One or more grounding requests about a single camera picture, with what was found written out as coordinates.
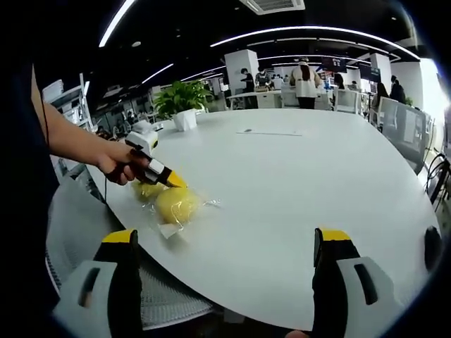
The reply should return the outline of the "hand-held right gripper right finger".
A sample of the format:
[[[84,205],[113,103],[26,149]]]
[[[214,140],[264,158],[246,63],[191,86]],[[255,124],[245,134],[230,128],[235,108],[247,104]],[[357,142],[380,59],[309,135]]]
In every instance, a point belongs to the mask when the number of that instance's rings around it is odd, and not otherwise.
[[[402,311],[390,277],[342,230],[316,228],[312,337],[380,337]]]

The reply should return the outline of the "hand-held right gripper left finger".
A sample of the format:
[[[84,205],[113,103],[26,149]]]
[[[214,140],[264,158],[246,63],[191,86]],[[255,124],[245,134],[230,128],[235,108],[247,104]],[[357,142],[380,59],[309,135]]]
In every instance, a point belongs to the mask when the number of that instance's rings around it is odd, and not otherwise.
[[[52,319],[67,337],[142,337],[137,230],[107,235],[61,285]]]

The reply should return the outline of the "person's left hand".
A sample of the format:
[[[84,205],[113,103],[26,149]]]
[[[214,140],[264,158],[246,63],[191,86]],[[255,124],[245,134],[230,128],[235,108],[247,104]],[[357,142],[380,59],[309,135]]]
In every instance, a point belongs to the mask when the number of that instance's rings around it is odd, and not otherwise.
[[[97,167],[107,180],[125,185],[134,179],[142,179],[149,160],[139,151],[124,143],[107,141],[97,158]]]

